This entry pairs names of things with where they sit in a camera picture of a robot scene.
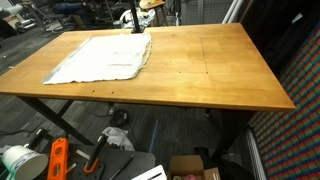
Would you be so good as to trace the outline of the round wooden stool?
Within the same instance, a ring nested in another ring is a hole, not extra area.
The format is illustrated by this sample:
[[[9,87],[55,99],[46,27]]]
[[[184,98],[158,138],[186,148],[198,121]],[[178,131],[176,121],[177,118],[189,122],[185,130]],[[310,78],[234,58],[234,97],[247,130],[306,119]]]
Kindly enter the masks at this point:
[[[139,2],[139,7],[142,10],[153,9],[155,11],[157,25],[160,25],[158,10],[161,10],[162,17],[163,17],[163,23],[165,26],[167,26],[168,22],[167,22],[166,14],[164,11],[165,5],[166,5],[165,0],[140,0],[140,2]]]

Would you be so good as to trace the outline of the black table leg frame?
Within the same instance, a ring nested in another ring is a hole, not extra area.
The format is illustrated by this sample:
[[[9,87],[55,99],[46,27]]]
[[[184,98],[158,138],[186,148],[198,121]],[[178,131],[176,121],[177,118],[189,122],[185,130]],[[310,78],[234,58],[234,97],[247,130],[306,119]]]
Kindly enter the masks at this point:
[[[89,139],[87,139],[84,135],[82,135],[73,126],[71,126],[66,120],[63,119],[63,115],[72,105],[73,100],[68,100],[64,104],[64,106],[59,110],[59,112],[56,113],[44,102],[42,102],[39,98],[19,96],[19,99],[21,99],[23,102],[28,104],[34,110],[39,112],[42,116],[47,118],[49,121],[51,121],[53,124],[58,126],[60,129],[64,130],[67,134],[72,135],[81,143],[85,145],[92,145],[92,142]]]

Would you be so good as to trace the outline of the white towel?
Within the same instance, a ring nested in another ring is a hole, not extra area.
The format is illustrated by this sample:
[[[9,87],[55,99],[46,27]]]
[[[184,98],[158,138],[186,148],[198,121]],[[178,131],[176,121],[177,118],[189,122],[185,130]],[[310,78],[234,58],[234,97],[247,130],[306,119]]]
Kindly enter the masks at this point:
[[[149,33],[90,37],[57,65],[42,83],[132,79],[147,63],[151,49]]]

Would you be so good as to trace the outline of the crumpled white cloth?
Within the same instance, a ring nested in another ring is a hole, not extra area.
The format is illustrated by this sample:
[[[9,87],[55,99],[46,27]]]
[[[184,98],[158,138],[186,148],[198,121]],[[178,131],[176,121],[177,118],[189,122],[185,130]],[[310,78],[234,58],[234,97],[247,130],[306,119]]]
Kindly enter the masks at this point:
[[[138,10],[137,18],[140,26],[148,27],[155,18],[155,11],[153,9],[147,12]],[[133,15],[130,10],[126,10],[120,16],[120,21],[123,23],[125,29],[134,27]]]

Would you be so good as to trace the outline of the grey cloth on floor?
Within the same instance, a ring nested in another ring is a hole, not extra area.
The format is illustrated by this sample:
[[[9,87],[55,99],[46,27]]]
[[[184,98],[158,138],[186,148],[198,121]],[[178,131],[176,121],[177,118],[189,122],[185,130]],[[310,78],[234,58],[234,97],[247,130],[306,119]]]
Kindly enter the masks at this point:
[[[108,137],[107,142],[109,144],[115,144],[120,149],[134,151],[133,143],[128,138],[128,131],[120,129],[118,127],[107,127],[102,133]]]

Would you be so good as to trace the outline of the orange black clamp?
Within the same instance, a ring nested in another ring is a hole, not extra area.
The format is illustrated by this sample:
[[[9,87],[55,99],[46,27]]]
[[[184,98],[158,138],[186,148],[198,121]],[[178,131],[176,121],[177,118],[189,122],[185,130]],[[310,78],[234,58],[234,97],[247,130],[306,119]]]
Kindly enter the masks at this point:
[[[100,152],[102,151],[103,147],[105,146],[105,144],[107,143],[107,139],[108,137],[104,134],[101,134],[98,139],[96,144],[94,145],[93,150],[91,151],[89,160],[87,161],[87,163],[84,166],[84,172],[87,174],[91,174],[96,166],[99,163],[99,159],[98,156],[100,154]]]

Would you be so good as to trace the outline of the black perforated tool board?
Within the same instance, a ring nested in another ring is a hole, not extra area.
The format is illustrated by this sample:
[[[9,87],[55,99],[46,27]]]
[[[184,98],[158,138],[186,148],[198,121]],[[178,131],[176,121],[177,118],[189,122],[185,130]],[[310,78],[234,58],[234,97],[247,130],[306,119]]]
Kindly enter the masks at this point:
[[[109,180],[121,165],[133,156],[131,162],[113,180],[132,180],[134,177],[155,166],[155,156],[146,152],[104,148],[98,156],[99,163],[93,173],[84,172],[87,159],[82,154],[90,155],[93,146],[71,144],[69,146],[68,166],[75,167],[67,173],[67,180]]]

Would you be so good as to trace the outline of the cardboard box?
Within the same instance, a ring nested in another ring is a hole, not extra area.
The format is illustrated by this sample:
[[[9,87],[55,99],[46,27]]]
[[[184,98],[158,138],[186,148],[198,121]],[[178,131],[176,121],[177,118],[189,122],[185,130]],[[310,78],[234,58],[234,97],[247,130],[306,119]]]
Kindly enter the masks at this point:
[[[167,180],[222,180],[217,168],[205,169],[199,155],[172,156]]]

